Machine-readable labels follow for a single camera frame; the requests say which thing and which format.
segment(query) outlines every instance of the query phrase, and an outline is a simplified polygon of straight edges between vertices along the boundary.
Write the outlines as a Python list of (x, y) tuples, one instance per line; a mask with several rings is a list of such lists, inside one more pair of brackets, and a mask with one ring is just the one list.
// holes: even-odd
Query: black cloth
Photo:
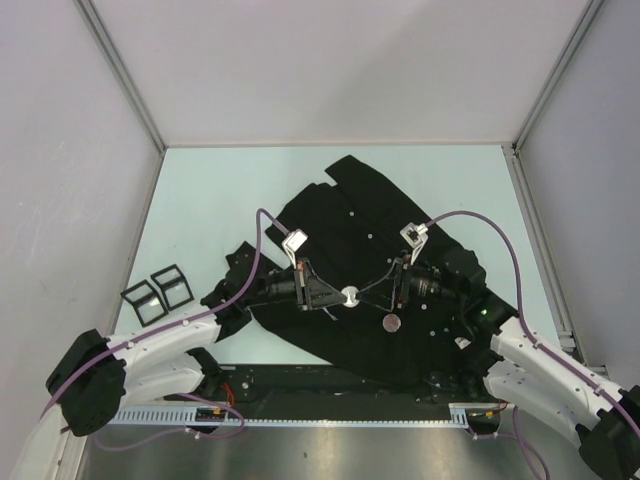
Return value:
[[(284, 207), (278, 220), (309, 236), (296, 255), (308, 258), (320, 278), (338, 289), (362, 288), (388, 271), (389, 259), (409, 250), (400, 230), (409, 222), (420, 224), (430, 217), (384, 175), (352, 156), (334, 163), (326, 173), (335, 186), (307, 186)], [(277, 245), (284, 239), (275, 227), (266, 233)], [(428, 235), (419, 258), (432, 265), (440, 266), (447, 252), (462, 248), (437, 225)], [(231, 283), (239, 288), (252, 258), (247, 244), (227, 256), (234, 272), (227, 275), (227, 287)], [(261, 259), (259, 273), (273, 268), (277, 267), (270, 260)], [(210, 304), (211, 298), (209, 303), (205, 300), (203, 304)], [(353, 309), (331, 307), (330, 315), (322, 310), (301, 312), (293, 304), (253, 307), (252, 311), (267, 330), (335, 366), (372, 380), (411, 386), (428, 383), (431, 372), (454, 374), (461, 366), (450, 331), (458, 307), (435, 298), (425, 305), (426, 309), (418, 303), (394, 312), (402, 322), (395, 333), (382, 326), (385, 312), (364, 304)], [(231, 330), (237, 331), (247, 321), (244, 317)]]

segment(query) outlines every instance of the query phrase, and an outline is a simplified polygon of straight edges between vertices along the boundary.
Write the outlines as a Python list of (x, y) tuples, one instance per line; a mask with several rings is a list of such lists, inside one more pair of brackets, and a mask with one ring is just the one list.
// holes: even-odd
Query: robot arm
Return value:
[[(259, 288), (242, 303), (292, 301), (307, 311), (364, 302), (391, 311), (430, 295), (457, 302), (460, 314), (452, 325), (456, 343), (490, 394), (521, 406), (568, 438), (603, 479), (632, 475), (640, 467), (640, 440), (618, 411), (622, 408), (640, 421), (640, 388), (625, 392), (544, 339), (530, 341), (518, 312), (486, 288), (485, 272), (472, 252), (452, 252), (447, 268), (417, 262), (415, 252), (426, 242), (427, 227), (410, 224), (403, 229), (413, 252), (396, 258), (381, 279), (360, 291), (347, 287), (342, 292), (319, 278), (307, 259), (295, 257), (306, 235), (292, 232), (283, 242), (292, 269), (260, 279)], [(71, 431), (76, 436), (93, 433), (125, 406), (172, 393), (214, 391), (220, 367), (199, 347), (215, 342), (221, 327), (210, 312), (194, 313), (134, 334), (103, 338), (90, 331), (78, 337), (47, 381), (52, 404), (60, 405)], [(541, 346), (561, 356), (574, 373)]]

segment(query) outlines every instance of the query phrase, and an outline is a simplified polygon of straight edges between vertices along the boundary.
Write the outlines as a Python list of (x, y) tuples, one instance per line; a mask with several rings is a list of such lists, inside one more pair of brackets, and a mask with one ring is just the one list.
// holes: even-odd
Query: small coin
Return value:
[(397, 332), (400, 329), (401, 325), (402, 322), (400, 321), (400, 317), (393, 313), (385, 315), (385, 317), (382, 319), (382, 326), (389, 333)]

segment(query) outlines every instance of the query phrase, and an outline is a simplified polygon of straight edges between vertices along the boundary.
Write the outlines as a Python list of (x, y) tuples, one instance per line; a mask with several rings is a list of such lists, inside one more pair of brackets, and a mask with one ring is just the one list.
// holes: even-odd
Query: stainless steel floor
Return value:
[[(526, 419), (527, 439), (554, 480), (591, 480), (577, 451), (552, 430)], [(128, 444), (158, 427), (108, 427), (104, 443)], [(82, 480), (467, 480), (533, 479), (511, 440), (474, 442), (462, 430), (392, 428), (252, 428), (226, 440), (164, 437), (122, 453), (90, 441)]]

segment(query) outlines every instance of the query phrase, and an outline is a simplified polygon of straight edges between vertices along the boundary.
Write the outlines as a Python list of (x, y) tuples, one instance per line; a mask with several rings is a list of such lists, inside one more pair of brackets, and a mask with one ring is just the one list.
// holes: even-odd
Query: metal bracket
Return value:
[(565, 353), (569, 355), (576, 349), (576, 341), (573, 338), (573, 332), (566, 330), (558, 330), (558, 340), (560, 340), (560, 347)]
[(309, 238), (307, 234), (298, 229), (291, 232), (282, 241), (282, 248), (284, 250), (284, 253), (287, 254), (287, 257), (289, 257), (293, 268), (296, 268), (296, 252), (302, 246), (302, 244), (307, 241), (307, 238)]
[[(200, 406), (140, 406), (121, 410), (109, 425), (162, 425), (184, 427), (238, 426), (236, 419), (202, 421), (196, 419)], [(391, 428), (469, 428), (464, 408), (450, 407), (450, 420), (383, 420), (383, 421), (337, 421), (337, 420), (261, 420), (246, 419), (249, 427), (391, 427)]]
[(411, 222), (400, 230), (400, 235), (402, 235), (402, 238), (404, 238), (413, 249), (411, 252), (411, 265), (413, 265), (429, 239), (427, 235), (427, 227), (424, 223), (416, 225)]

